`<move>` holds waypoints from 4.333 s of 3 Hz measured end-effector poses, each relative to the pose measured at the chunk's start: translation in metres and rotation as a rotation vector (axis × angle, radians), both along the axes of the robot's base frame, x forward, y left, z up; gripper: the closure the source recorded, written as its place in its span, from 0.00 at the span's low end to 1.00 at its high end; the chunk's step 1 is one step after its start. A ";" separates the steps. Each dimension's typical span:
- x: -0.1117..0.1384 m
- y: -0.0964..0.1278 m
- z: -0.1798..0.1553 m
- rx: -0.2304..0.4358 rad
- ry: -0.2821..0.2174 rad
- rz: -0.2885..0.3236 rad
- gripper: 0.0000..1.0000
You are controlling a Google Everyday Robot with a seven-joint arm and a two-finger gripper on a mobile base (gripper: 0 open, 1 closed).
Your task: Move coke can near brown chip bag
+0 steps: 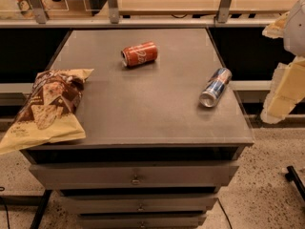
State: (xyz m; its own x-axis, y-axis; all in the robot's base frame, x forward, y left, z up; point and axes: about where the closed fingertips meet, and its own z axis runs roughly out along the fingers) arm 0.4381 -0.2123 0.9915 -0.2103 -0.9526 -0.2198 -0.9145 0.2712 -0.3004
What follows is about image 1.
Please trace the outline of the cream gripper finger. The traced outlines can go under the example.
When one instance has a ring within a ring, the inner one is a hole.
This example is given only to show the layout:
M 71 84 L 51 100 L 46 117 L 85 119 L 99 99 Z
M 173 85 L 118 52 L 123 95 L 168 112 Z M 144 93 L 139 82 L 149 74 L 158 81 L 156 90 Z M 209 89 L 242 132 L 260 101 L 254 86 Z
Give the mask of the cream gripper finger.
M 274 70 L 270 92 L 260 118 L 268 124 L 284 120 L 305 98 L 305 58 L 297 56 L 289 65 L 279 63 Z
M 268 25 L 262 34 L 269 38 L 282 38 L 284 35 L 284 28 L 287 22 L 289 12 L 281 14 L 273 23 Z

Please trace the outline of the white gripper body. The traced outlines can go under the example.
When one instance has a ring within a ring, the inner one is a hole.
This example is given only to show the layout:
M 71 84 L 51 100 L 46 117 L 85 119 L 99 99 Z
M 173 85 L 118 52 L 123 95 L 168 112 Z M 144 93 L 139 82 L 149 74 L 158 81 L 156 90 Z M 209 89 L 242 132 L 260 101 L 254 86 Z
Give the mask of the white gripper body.
M 305 0 L 298 0 L 287 17 L 284 49 L 295 56 L 305 56 Z

